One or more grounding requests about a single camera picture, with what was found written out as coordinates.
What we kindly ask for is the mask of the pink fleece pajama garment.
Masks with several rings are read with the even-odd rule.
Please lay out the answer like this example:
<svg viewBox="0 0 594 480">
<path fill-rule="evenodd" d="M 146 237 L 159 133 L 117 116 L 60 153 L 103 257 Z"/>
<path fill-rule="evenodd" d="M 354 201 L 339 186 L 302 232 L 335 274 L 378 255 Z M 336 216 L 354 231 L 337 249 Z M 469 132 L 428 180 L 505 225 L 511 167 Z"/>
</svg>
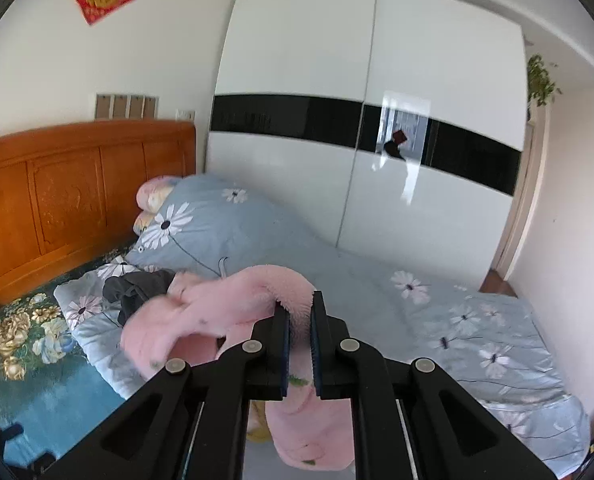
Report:
<svg viewBox="0 0 594 480">
<path fill-rule="evenodd" d="M 264 264 L 227 278 L 204 280 L 175 274 L 167 292 L 149 299 L 126 321 L 120 346 L 146 378 L 172 358 L 191 365 L 219 359 L 250 339 L 255 324 L 282 306 L 289 319 L 287 396 L 255 401 L 247 437 L 273 442 L 280 459 L 295 468 L 337 471 L 355 460 L 351 407 L 315 393 L 310 348 L 314 287 L 298 272 Z"/>
</svg>

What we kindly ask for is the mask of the dark grey garment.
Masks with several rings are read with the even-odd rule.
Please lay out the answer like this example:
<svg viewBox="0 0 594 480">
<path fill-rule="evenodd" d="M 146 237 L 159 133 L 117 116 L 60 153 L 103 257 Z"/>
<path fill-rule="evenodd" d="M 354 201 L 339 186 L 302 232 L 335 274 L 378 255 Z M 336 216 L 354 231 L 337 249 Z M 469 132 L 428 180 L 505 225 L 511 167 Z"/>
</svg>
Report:
<svg viewBox="0 0 594 480">
<path fill-rule="evenodd" d="M 130 272 L 108 278 L 103 287 L 103 297 L 110 304 L 120 304 L 118 323 L 126 321 L 149 299 L 167 294 L 175 274 L 169 270 L 155 272 Z"/>
</svg>

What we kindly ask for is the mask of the light blue daisy quilt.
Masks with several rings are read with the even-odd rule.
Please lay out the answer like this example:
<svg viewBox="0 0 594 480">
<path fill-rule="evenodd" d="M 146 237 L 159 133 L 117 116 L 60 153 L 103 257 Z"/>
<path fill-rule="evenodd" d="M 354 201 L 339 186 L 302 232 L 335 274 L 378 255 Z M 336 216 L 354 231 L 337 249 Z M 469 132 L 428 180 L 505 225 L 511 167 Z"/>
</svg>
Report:
<svg viewBox="0 0 594 480">
<path fill-rule="evenodd" d="M 106 280 L 159 269 L 213 278 L 264 263 L 303 274 L 327 312 L 387 358 L 435 361 L 558 477 L 582 466 L 588 415 L 566 390 L 525 302 L 342 252 L 265 196 L 207 174 L 175 185 L 126 255 L 54 295 L 88 362 L 129 398 L 143 379 L 121 351 L 119 308 L 102 295 Z"/>
</svg>

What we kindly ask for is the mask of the pink floral pillow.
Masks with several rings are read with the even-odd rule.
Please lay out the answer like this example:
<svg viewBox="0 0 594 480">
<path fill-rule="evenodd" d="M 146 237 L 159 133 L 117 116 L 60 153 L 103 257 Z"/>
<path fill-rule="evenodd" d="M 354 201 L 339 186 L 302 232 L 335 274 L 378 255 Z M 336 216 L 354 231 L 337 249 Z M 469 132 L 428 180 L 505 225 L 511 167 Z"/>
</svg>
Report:
<svg viewBox="0 0 594 480">
<path fill-rule="evenodd" d="M 180 181 L 181 178 L 172 176 L 160 176 L 148 180 L 137 190 L 137 206 L 148 214 L 155 214 Z"/>
<path fill-rule="evenodd" d="M 142 210 L 136 217 L 133 223 L 133 232 L 140 236 L 155 219 L 155 214 Z"/>
</svg>

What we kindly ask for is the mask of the white black sliding wardrobe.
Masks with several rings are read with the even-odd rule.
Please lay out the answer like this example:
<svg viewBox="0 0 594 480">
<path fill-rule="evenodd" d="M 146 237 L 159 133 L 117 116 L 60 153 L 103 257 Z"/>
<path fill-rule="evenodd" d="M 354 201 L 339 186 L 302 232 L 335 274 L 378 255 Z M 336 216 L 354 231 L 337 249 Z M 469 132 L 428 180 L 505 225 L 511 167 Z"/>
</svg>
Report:
<svg viewBox="0 0 594 480">
<path fill-rule="evenodd" d="M 525 144 L 521 27 L 459 0 L 235 0 L 206 168 L 346 252 L 480 286 Z"/>
</svg>

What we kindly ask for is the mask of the orange wooden headboard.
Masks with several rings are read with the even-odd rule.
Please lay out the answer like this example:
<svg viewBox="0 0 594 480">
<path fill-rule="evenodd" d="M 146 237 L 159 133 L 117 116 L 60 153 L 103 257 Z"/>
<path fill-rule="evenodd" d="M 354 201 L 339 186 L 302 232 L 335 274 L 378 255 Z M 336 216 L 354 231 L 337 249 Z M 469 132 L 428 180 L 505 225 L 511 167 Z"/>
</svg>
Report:
<svg viewBox="0 0 594 480">
<path fill-rule="evenodd" d="M 136 193 L 196 170 L 196 129 L 96 120 L 0 136 L 0 304 L 131 240 Z"/>
</svg>

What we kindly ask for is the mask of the green hanging plant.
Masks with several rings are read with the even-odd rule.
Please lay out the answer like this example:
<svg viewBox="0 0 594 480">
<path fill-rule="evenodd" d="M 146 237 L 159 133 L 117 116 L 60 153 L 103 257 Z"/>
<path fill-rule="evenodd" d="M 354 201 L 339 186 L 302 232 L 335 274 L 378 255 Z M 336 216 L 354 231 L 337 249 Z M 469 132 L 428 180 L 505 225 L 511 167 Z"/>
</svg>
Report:
<svg viewBox="0 0 594 480">
<path fill-rule="evenodd" d="M 533 54 L 527 61 L 527 100 L 536 107 L 552 103 L 563 92 L 551 79 L 547 63 L 540 54 Z"/>
</svg>

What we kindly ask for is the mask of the white wall socket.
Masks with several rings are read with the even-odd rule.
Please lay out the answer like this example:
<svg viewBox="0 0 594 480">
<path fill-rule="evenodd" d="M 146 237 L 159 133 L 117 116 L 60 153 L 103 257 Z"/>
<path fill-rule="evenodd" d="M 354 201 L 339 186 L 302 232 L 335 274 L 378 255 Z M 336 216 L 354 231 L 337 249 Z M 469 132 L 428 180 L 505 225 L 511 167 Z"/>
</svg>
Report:
<svg viewBox="0 0 594 480">
<path fill-rule="evenodd" d="M 178 108 L 175 111 L 175 119 L 181 120 L 181 122 L 193 122 L 195 119 L 195 112 L 193 110 L 180 110 Z"/>
</svg>

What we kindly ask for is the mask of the brown wall switch panel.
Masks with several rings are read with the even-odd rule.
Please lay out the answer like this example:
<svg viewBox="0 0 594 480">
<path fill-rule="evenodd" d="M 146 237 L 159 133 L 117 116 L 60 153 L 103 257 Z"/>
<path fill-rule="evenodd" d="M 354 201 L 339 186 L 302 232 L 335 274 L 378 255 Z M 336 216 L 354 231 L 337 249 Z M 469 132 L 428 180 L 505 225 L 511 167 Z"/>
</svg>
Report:
<svg viewBox="0 0 594 480">
<path fill-rule="evenodd" d="M 98 94 L 95 97 L 94 119 L 154 119 L 157 116 L 157 96 L 136 94 Z"/>
</svg>

